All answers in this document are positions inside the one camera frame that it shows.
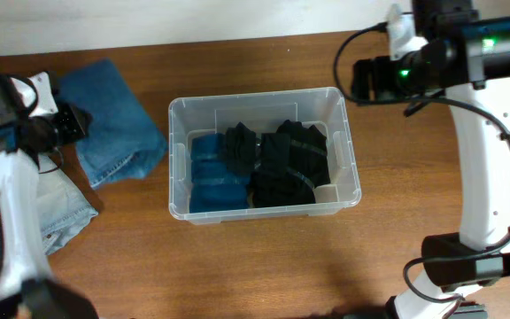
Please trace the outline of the light grey jeans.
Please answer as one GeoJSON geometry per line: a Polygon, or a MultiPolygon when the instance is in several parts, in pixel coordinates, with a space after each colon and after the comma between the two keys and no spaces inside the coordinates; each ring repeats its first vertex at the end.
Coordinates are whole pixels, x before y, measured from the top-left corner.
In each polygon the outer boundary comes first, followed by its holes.
{"type": "Polygon", "coordinates": [[[37,186],[42,246],[46,255],[64,248],[98,216],[98,211],[86,200],[70,178],[47,156],[39,156],[37,186]]]}

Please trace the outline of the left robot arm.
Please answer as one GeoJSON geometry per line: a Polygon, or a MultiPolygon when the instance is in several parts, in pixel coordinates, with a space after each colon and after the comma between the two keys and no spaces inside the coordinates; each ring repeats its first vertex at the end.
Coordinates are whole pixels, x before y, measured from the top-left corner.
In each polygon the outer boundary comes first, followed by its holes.
{"type": "Polygon", "coordinates": [[[39,155],[86,137],[89,115],[57,100],[53,74],[0,74],[0,318],[95,318],[91,302],[57,282],[43,251],[39,155]]]}

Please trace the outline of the dark blue jeans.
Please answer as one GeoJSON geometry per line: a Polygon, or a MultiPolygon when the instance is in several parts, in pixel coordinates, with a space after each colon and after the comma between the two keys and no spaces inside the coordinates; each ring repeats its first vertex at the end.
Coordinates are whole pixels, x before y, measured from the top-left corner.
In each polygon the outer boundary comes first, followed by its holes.
{"type": "Polygon", "coordinates": [[[168,142],[109,59],[59,79],[59,98],[91,116],[75,145],[89,185],[143,179],[168,151],[168,142]]]}

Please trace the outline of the blue cloth bundle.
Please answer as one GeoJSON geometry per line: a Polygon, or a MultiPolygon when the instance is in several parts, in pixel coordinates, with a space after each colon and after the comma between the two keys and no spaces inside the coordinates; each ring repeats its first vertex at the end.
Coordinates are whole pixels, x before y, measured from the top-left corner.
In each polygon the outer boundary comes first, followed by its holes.
{"type": "Polygon", "coordinates": [[[192,214],[249,207],[247,185],[251,178],[228,170],[220,158],[223,142],[222,134],[210,134],[192,140],[192,191],[189,200],[189,211],[192,214]]]}

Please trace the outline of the black cloth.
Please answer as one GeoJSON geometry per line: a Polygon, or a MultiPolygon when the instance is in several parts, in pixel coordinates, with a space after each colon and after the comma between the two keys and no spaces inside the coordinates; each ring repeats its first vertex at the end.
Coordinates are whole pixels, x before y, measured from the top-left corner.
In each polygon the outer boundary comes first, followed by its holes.
{"type": "Polygon", "coordinates": [[[314,189],[330,183],[327,138],[311,125],[284,121],[272,133],[257,134],[242,122],[216,137],[216,155],[226,168],[250,176],[259,188],[282,184],[314,189]]]}
{"type": "Polygon", "coordinates": [[[316,203],[313,182],[290,168],[284,175],[256,172],[251,176],[251,201],[257,208],[316,203]]]}

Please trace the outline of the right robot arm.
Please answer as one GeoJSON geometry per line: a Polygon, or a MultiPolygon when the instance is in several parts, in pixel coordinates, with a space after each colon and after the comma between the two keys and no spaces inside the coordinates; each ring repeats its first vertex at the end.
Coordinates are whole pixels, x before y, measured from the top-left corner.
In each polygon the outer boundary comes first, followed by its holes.
{"type": "Polygon", "coordinates": [[[393,5],[374,31],[389,54],[353,67],[357,105],[451,109],[460,155],[462,218],[455,233],[425,237],[421,268],[381,318],[484,318],[467,296],[510,276],[510,17],[482,19],[469,1],[393,5]]]}

